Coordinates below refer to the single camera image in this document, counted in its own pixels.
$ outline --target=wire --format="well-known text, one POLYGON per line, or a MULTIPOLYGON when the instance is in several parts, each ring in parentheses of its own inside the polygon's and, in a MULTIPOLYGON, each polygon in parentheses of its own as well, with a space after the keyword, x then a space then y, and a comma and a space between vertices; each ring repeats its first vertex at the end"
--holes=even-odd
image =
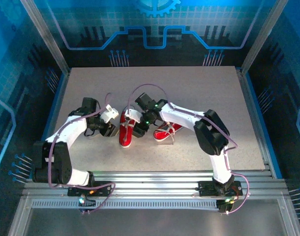
POLYGON ((237 194, 237 199, 235 200, 235 202, 236 202, 239 199, 239 190, 235 186, 232 186, 232 189, 237 194))
MULTIPOLYGON (((177 107, 174 107, 174 106, 171 104, 171 102, 169 101, 169 97, 168 97, 167 93, 165 92, 165 90, 164 90, 163 88, 161 88, 160 86, 155 85, 155 84, 142 84, 142 85, 139 85, 138 87, 136 87, 136 88, 133 90, 133 92, 130 94, 129 99, 128 99, 128 104, 127 104, 127 106, 128 106, 128 114, 129 114, 129 106, 130 106, 130 102, 131 102, 131 99, 132 99, 133 94, 134 94, 135 91, 136 91, 137 89, 139 89, 140 87, 147 86, 147 85, 154 86, 154 87, 157 87, 157 88, 159 88, 160 90, 162 90, 163 93, 164 93, 164 95, 165 95, 165 97, 166 97, 167 103, 169 104, 169 106, 170 106, 174 111, 181 112, 181 113, 184 113, 184 114, 187 114, 187 115, 191 115, 191 116, 195 116, 195 117, 199 117, 199 118, 204 119, 205 121, 207 121, 209 124, 211 124, 217 131, 219 131, 220 134, 222 134, 228 141, 230 141, 230 142, 234 145, 234 147, 230 147, 230 148, 226 149, 226 150, 225 150, 225 153, 227 153, 227 152, 230 151, 230 150, 236 149, 236 148, 238 147, 238 144, 237 144, 236 142, 234 142, 234 140, 233 140, 232 138, 230 138, 229 135, 227 135, 222 129, 220 129, 219 126, 217 126, 213 121, 211 121, 211 120, 208 119, 207 117, 202 116, 202 115, 200 115, 200 114, 196 114, 196 113, 190 112, 190 111, 186 111, 186 110, 183 110, 183 109, 180 109, 180 108, 177 108, 177 107)), ((226 163, 226 168, 227 168, 227 170, 228 170, 228 171, 231 171, 230 168, 229 168, 228 162, 227 162, 227 157, 225 157, 225 163, 226 163)), ((247 191, 246 191, 246 195, 245 195, 245 198, 244 198, 242 204, 241 204, 237 209, 235 209, 235 210, 233 210, 233 211, 230 211, 230 212, 227 212, 227 214, 231 214, 231 213, 233 213, 233 212, 236 212, 238 209, 240 209, 240 208, 244 205, 244 203, 246 202, 247 197, 249 196, 249 182, 248 182, 247 178, 246 178, 244 175, 242 175, 242 174, 237 174, 237 173, 233 173, 233 172, 231 172, 231 174, 233 174, 233 175, 235 175, 235 176, 240 176, 240 177, 242 177, 243 179, 245 179, 246 184, 247 184, 247 191)))
POLYGON ((93 209, 93 210, 85 211, 85 212, 83 212, 82 214, 91 214, 91 213, 93 213, 93 212, 99 210, 99 209, 105 204, 105 202, 110 198, 110 196, 113 194, 114 189, 115 189, 115 183, 113 183, 113 184, 114 184, 114 188, 112 188, 110 194, 104 199, 104 201, 103 201, 97 208, 95 208, 95 209, 93 209))
MULTIPOLYGON (((58 186, 58 185, 54 186, 53 183, 52 183, 52 156, 53 156, 53 151, 54 151, 55 143, 56 143, 57 139, 59 138, 60 134, 71 123, 76 122, 76 121, 81 120, 81 119, 84 119, 84 118, 93 117, 93 116, 99 114, 109 104, 111 98, 107 99, 108 96, 110 96, 110 93, 106 94, 106 96, 105 96, 105 105, 101 109, 99 109, 98 111, 96 111, 94 113, 91 113, 89 115, 75 118, 75 119, 71 120, 70 122, 64 124, 58 130, 58 132, 57 132, 56 136, 54 137, 54 140, 53 140, 53 142, 51 144, 49 155, 48 155, 48 172, 47 172, 47 178, 48 179, 47 180, 48 180, 48 185, 50 186, 51 189, 57 189, 56 186, 58 186)), ((112 188, 112 191, 110 192, 110 194, 108 195, 108 197, 102 202, 102 204, 100 204, 96 209, 94 209, 94 210, 91 211, 91 212, 94 212, 94 211, 100 209, 102 207, 102 205, 106 202, 106 200, 110 198, 111 194, 113 193, 114 189, 116 188, 116 184, 114 182, 110 182, 110 183, 107 183, 107 184, 104 184, 104 185, 100 185, 100 186, 97 186, 97 187, 84 187, 84 186, 76 186, 76 185, 70 185, 70 184, 61 184, 60 186, 63 186, 63 187, 64 186, 65 187, 76 187, 76 188, 85 189, 85 190, 95 190, 95 189, 100 189, 100 188, 104 188, 104 187, 111 186, 111 185, 114 185, 114 187, 112 188)))
MULTIPOLYGON (((135 106, 133 106, 133 105, 131 105, 131 106, 132 106, 134 109, 136 109, 135 106)), ((125 111, 125 108, 126 108, 126 107, 128 107, 128 106, 125 106, 121 113, 123 113, 123 112, 125 111)))
POLYGON ((99 109, 101 109, 100 103, 98 100, 95 99, 95 101, 97 102, 97 104, 99 105, 99 109))
POLYGON ((87 131, 88 131, 88 129, 86 129, 84 134, 83 134, 85 137, 90 137, 95 133, 95 130, 93 130, 91 134, 87 134, 87 131))

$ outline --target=vent slot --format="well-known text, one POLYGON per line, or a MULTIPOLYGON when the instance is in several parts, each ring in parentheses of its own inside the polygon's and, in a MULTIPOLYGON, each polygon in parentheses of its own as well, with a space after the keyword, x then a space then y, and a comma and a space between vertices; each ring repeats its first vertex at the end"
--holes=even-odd
MULTIPOLYGON (((32 208, 59 209, 94 209, 102 203, 102 199, 95 200, 95 206, 78 206, 78 199, 33 199, 32 208)), ((109 199, 104 209, 204 209, 217 210, 216 200, 145 200, 145 199, 109 199)))

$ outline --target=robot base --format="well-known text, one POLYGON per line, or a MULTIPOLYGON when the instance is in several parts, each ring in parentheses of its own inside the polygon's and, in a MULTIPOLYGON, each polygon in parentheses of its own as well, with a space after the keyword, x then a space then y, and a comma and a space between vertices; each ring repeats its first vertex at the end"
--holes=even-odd
POLYGON ((237 196, 237 192, 239 193, 239 197, 243 196, 242 187, 240 181, 234 181, 230 188, 224 193, 224 195, 220 195, 219 192, 214 187, 214 182, 212 181, 199 181, 198 188, 195 188, 196 191, 199 191, 200 197, 209 197, 209 196, 222 196, 224 199, 228 197, 237 196))
POLYGON ((227 211, 231 211, 233 208, 233 204, 231 202, 231 198, 237 195, 243 196, 242 187, 240 181, 233 181, 228 190, 224 194, 219 193, 219 189, 217 190, 214 185, 214 181, 199 181, 198 188, 195 188, 196 191, 199 191, 200 197, 223 197, 224 200, 217 200, 216 205, 218 211, 221 213, 226 213, 227 211))
MULTIPOLYGON (((89 172, 89 184, 87 187, 98 187, 107 183, 111 183, 110 181, 95 181, 92 172, 89 172)), ((67 195, 69 197, 80 197, 82 194, 90 197, 108 197, 112 192, 112 186, 106 186, 104 188, 97 189, 92 192, 92 190, 85 190, 80 188, 69 188, 67 195)))

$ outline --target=gear logo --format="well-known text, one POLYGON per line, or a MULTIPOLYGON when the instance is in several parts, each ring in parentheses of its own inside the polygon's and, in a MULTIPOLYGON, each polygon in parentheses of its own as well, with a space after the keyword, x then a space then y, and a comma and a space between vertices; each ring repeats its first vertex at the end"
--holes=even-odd
POLYGON ((147 17, 163 17, 164 13, 170 14, 170 10, 175 10, 175 5, 180 4, 180 0, 134 0, 133 3, 140 13, 145 13, 147 17))

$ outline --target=white shoelace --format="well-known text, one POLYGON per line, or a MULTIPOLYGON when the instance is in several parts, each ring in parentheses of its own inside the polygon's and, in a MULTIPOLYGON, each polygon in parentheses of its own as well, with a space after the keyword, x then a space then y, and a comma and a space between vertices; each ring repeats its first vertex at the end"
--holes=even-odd
POLYGON ((168 135, 171 136, 172 138, 172 145, 174 145, 174 137, 175 136, 175 128, 169 123, 169 122, 166 122, 166 124, 168 125, 168 128, 167 129, 156 129, 156 131, 161 131, 161 132, 165 132, 165 133, 168 133, 168 135))
POLYGON ((129 126, 130 126, 130 127, 134 127, 134 126, 135 126, 134 124, 129 124, 130 121, 131 121, 131 120, 125 121, 125 122, 123 122, 123 123, 120 123, 120 125, 122 125, 122 126, 124 126, 124 127, 126 128, 126 133, 125 133, 125 137, 124 137, 124 142, 127 141, 128 127, 129 127, 129 126))

